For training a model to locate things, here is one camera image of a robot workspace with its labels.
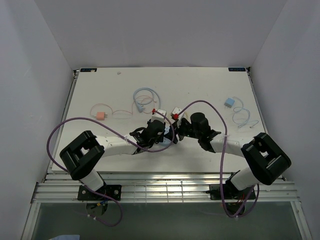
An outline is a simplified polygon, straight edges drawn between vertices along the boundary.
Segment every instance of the white table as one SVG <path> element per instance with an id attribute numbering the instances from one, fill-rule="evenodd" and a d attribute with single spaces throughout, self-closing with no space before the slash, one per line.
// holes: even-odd
<path id="1" fill-rule="evenodd" d="M 137 68 L 98 68 L 96 72 L 80 72 L 66 118 L 88 117 L 90 108 L 97 103 L 104 103 L 114 110 L 131 111 L 133 92 L 142 87 L 152 88 L 162 98 L 161 108 L 169 114 L 174 107 L 184 108 L 195 100 L 212 103 L 222 114 L 232 136 L 253 137 L 264 132 L 264 126 L 257 107 L 253 89 L 245 71 L 233 72 L 225 67 L 137 67 Z M 140 92 L 139 95 L 150 95 Z M 242 128 L 232 121 L 233 110 L 226 108 L 227 98 L 238 97 L 250 110 L 250 120 L 259 120 L 253 128 Z M 234 107 L 241 106 L 236 101 Z M 133 115 L 111 115 L 107 107 L 97 107 L 93 112 L 104 111 L 109 116 L 102 121 L 121 134 L 145 127 L 150 115 L 139 113 L 133 107 Z M 187 113 L 202 112 L 209 120 L 212 129 L 224 132 L 224 127 L 217 114 L 205 103 L 196 103 Z M 246 118 L 246 112 L 239 113 L 236 120 Z M 68 122 L 61 134 L 55 159 L 64 165 L 59 157 L 60 151 L 85 130 L 95 135 L 112 136 L 101 126 L 84 120 Z M 95 169 L 99 172 L 114 173 L 217 173 L 219 172 L 221 154 L 204 151 L 196 139 L 184 139 L 177 145 L 159 153 L 144 152 L 137 155 L 117 155 L 102 158 Z M 234 155 L 225 156 L 224 172 L 230 173 L 247 167 L 244 158 Z M 53 165 L 54 172 L 61 170 Z"/>

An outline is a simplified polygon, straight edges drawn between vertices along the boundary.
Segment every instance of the black label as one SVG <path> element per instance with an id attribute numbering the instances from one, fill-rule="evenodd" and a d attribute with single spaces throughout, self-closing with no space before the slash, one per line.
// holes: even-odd
<path id="1" fill-rule="evenodd" d="M 80 69 L 80 72 L 81 72 L 81 73 L 90 73 L 90 72 L 94 73 L 94 72 L 96 72 L 96 71 L 97 71 L 96 68 L 81 68 L 81 69 Z"/>
<path id="2" fill-rule="evenodd" d="M 246 69 L 244 67 L 228 67 L 229 72 L 245 72 Z"/>

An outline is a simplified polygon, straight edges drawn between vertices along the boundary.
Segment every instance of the aluminum frame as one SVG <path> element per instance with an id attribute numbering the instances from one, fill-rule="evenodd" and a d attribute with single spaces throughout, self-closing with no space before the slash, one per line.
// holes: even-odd
<path id="1" fill-rule="evenodd" d="M 66 101 L 62 121 L 67 117 L 69 105 L 77 83 L 79 70 L 74 71 L 74 78 Z M 255 102 L 261 117 L 262 125 L 267 133 L 267 127 L 259 106 L 250 72 L 247 70 L 248 80 L 254 95 Z M 53 156 L 57 153 L 58 144 L 63 128 L 60 128 L 55 142 Z M 53 162 L 50 161 L 48 171 L 42 183 L 36 185 L 31 202 L 29 215 L 24 227 L 22 239 L 31 239 L 41 203 L 83 203 L 78 201 L 78 188 L 80 183 L 73 181 L 67 173 L 52 171 Z M 149 174 L 149 173 L 105 173 L 102 178 L 107 184 L 121 184 L 121 203 L 214 203 L 219 200 L 210 200 L 205 191 L 210 184 L 218 184 L 219 174 Z M 225 181 L 230 174 L 223 174 Z M 258 202 L 291 202 L 292 211 L 296 218 L 298 228 L 303 240 L 311 240 L 300 198 L 293 181 L 285 178 L 277 179 L 272 185 L 260 185 Z"/>

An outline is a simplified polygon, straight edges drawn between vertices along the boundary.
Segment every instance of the white wall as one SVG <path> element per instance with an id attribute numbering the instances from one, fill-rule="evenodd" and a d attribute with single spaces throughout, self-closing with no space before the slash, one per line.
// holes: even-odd
<path id="1" fill-rule="evenodd" d="M 270 135 L 292 160 L 313 239 L 320 239 L 320 2 L 288 0 L 254 64 L 254 89 Z"/>
<path id="2" fill-rule="evenodd" d="M 251 66 L 286 0 L 35 0 L 72 67 Z"/>
<path id="3" fill-rule="evenodd" d="M 20 239 L 72 71 L 33 0 L 0 1 L 0 239 Z"/>

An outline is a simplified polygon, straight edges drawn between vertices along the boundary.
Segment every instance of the light blue cable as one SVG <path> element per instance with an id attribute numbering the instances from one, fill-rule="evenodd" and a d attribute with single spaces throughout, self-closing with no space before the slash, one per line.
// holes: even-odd
<path id="1" fill-rule="evenodd" d="M 137 98 L 136 98 L 137 93 L 140 92 L 140 91 L 142 91 L 142 90 L 149 91 L 149 92 L 152 94 L 152 98 L 153 98 L 153 99 L 150 99 L 150 101 L 147 101 L 146 103 L 144 103 L 144 105 L 147 105 L 147 104 L 152 103 L 153 100 L 154 100 L 154 98 L 155 98 L 155 95 L 157 95 L 157 97 L 158 97 L 158 99 L 159 99 L 159 106 L 158 106 L 158 108 L 161 109 L 161 99 L 160 99 L 159 94 L 158 94 L 155 90 L 153 90 L 153 89 L 151 89 L 151 88 L 149 88 L 149 87 L 141 87 L 141 88 L 135 90 L 134 93 L 133 93 L 133 100 L 134 100 L 134 102 L 135 102 L 136 108 L 138 109 L 139 113 L 142 113 L 142 112 L 145 110 L 145 109 L 142 107 L 141 103 L 138 102 L 138 101 L 137 101 Z"/>
<path id="2" fill-rule="evenodd" d="M 250 120 L 250 111 L 249 111 L 248 109 L 244 108 L 244 102 L 243 102 L 240 98 L 238 98 L 238 97 L 236 97 L 236 96 L 234 96 L 233 99 L 238 100 L 238 101 L 241 103 L 241 105 L 242 105 L 242 106 L 237 106 L 237 107 L 235 107 L 235 108 L 233 109 L 234 114 L 232 115 L 232 121 L 233 121 L 235 124 L 238 125 L 238 128 L 242 128 L 243 126 L 247 125 L 248 123 L 252 123 L 252 122 L 256 122 L 256 123 L 253 124 L 252 126 L 250 126 L 250 128 L 253 128 L 255 125 L 257 125 L 257 124 L 259 123 L 259 120 L 249 121 L 249 120 Z M 248 113 L 248 117 L 247 117 L 247 119 L 246 119 L 245 121 L 236 122 L 235 119 L 234 119 L 234 117 L 235 117 L 236 114 L 238 114 L 238 113 L 241 112 L 242 110 L 243 110 L 243 111 L 246 111 L 246 112 Z"/>

